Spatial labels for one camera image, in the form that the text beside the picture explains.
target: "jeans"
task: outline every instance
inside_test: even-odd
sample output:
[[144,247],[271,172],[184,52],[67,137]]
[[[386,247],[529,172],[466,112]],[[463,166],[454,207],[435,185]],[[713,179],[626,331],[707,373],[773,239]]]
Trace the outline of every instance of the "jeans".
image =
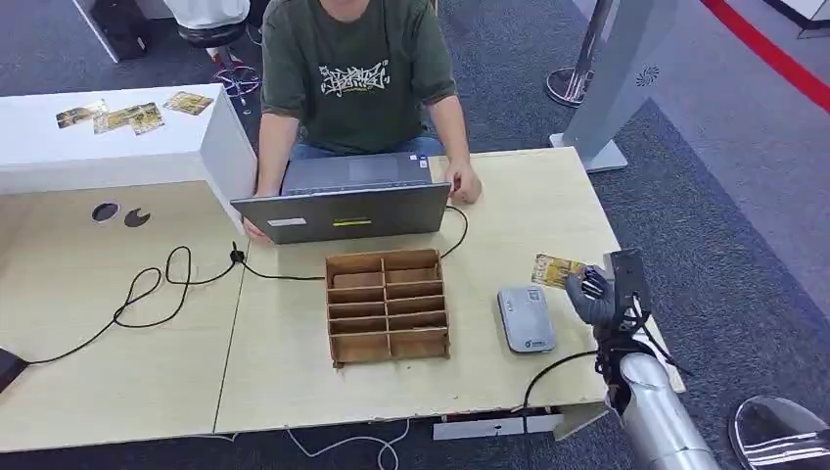
[[[437,155],[443,155],[443,146],[433,137],[420,136],[415,137],[412,140],[407,140],[406,142],[401,142],[394,147],[378,153],[394,154],[398,152],[412,152],[418,155],[423,155],[424,157],[434,157]],[[350,154],[323,150],[307,144],[295,144],[294,148],[291,149],[291,160],[322,159],[326,157],[342,157],[344,155]]]

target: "yellow label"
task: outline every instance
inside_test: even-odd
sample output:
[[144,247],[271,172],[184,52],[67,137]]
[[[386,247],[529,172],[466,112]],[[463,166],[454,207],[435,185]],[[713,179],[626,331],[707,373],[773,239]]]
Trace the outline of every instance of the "yellow label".
[[335,227],[348,227],[350,225],[369,225],[370,223],[372,223],[372,220],[368,218],[361,218],[358,220],[335,220],[335,222],[332,225],[334,225]]

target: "chair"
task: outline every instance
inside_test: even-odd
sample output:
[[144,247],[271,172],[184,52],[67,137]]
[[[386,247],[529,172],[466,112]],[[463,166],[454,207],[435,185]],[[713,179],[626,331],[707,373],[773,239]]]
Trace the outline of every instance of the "chair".
[[244,95],[255,91],[262,82],[256,69],[234,62],[231,58],[228,46],[246,33],[246,27],[244,21],[206,29],[192,29],[181,24],[178,27],[179,36],[193,47],[215,48],[218,51],[222,70],[213,75],[213,80],[223,83],[228,96],[239,98],[242,106],[247,105]]

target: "laptop lid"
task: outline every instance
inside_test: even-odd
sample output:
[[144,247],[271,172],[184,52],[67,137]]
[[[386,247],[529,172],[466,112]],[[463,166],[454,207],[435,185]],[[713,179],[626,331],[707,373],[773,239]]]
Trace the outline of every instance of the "laptop lid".
[[440,230],[449,183],[231,201],[274,243]]

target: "wooden organizer box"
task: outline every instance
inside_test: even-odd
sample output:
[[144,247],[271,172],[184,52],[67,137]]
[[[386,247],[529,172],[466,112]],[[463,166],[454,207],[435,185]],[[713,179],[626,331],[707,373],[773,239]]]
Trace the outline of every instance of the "wooden organizer box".
[[326,304],[335,367],[449,357],[449,323],[436,250],[328,257]]

